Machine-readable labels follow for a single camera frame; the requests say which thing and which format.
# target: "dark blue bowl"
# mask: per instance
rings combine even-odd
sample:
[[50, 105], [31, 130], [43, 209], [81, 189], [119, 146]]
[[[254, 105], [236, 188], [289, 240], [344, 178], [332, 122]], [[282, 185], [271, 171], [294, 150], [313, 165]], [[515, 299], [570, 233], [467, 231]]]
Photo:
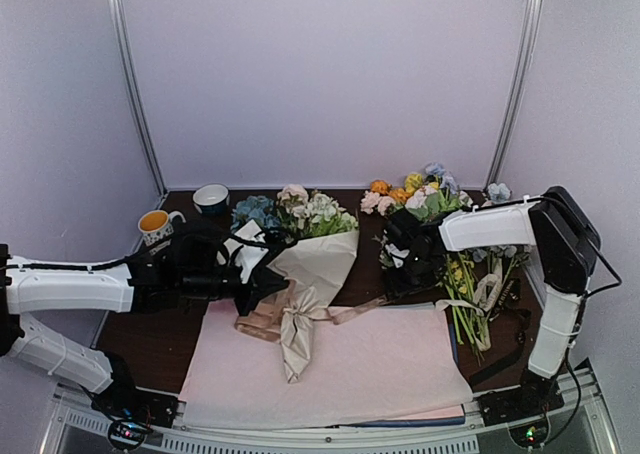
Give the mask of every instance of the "dark blue bowl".
[[229, 207], [229, 189], [222, 184], [208, 184], [193, 194], [193, 205], [203, 216], [221, 216]]

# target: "white cable tie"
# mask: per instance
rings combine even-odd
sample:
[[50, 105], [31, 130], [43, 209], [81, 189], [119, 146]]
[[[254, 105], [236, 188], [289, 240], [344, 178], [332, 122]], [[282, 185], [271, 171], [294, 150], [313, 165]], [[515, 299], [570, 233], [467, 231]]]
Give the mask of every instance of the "white cable tie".
[[558, 331], [558, 330], [553, 329], [553, 328], [551, 328], [551, 327], [547, 326], [546, 324], [542, 324], [542, 323], [540, 324], [540, 328], [541, 328], [541, 329], [546, 329], [547, 331], [549, 331], [549, 332], [553, 332], [554, 334], [558, 334], [559, 336], [571, 337], [571, 336], [573, 336], [573, 335], [574, 335], [574, 333], [573, 333], [573, 332], [562, 332], [562, 331]]
[[60, 357], [60, 360], [58, 361], [58, 363], [55, 366], [53, 366], [49, 372], [47, 372], [49, 376], [53, 376], [53, 374], [58, 370], [58, 368], [62, 365], [62, 363], [67, 358], [67, 343], [65, 342], [64, 336], [62, 334], [58, 333], [58, 335], [60, 336], [60, 342], [62, 343], [62, 357]]

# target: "mug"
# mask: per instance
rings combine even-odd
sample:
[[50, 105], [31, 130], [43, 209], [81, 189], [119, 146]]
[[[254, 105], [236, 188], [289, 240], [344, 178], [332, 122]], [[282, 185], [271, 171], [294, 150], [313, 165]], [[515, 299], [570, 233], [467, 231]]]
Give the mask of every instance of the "mug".
[[229, 206], [229, 189], [222, 184], [208, 184], [193, 194], [193, 205], [203, 216], [220, 216]]
[[[138, 221], [138, 229], [142, 233], [142, 239], [145, 245], [151, 244], [173, 234], [173, 225], [171, 222], [180, 217], [182, 222], [185, 222], [184, 215], [180, 211], [173, 211], [168, 213], [166, 211], [150, 211]], [[163, 242], [159, 246], [151, 249], [151, 255], [155, 255], [160, 249], [164, 249], [169, 245], [171, 241]]]

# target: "white patterned mug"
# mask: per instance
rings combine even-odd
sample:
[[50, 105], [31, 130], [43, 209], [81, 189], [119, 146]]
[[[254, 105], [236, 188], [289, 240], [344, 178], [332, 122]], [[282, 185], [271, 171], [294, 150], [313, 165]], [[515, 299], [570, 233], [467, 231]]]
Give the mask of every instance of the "white patterned mug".
[[[173, 225], [171, 222], [176, 217], [180, 217], [183, 222], [185, 220], [184, 215], [180, 211], [173, 211], [172, 213], [166, 211], [150, 211], [142, 216], [138, 221], [138, 229], [140, 229], [142, 233], [142, 239], [145, 245], [150, 246], [160, 239], [164, 239], [173, 234]], [[164, 249], [170, 242], [171, 241], [163, 242], [159, 246], [154, 247], [150, 251], [151, 254], [154, 255], [160, 249]]]

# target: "pink mat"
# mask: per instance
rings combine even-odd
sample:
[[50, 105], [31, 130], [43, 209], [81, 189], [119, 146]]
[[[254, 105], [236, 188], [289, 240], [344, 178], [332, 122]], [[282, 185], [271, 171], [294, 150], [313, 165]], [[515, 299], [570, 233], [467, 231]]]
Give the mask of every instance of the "pink mat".
[[210, 304], [180, 394], [188, 426], [325, 427], [453, 408], [440, 414], [449, 417], [472, 399], [443, 312], [381, 308], [339, 326], [319, 322], [297, 384], [287, 384], [280, 346], [237, 332], [235, 319], [232, 301]]

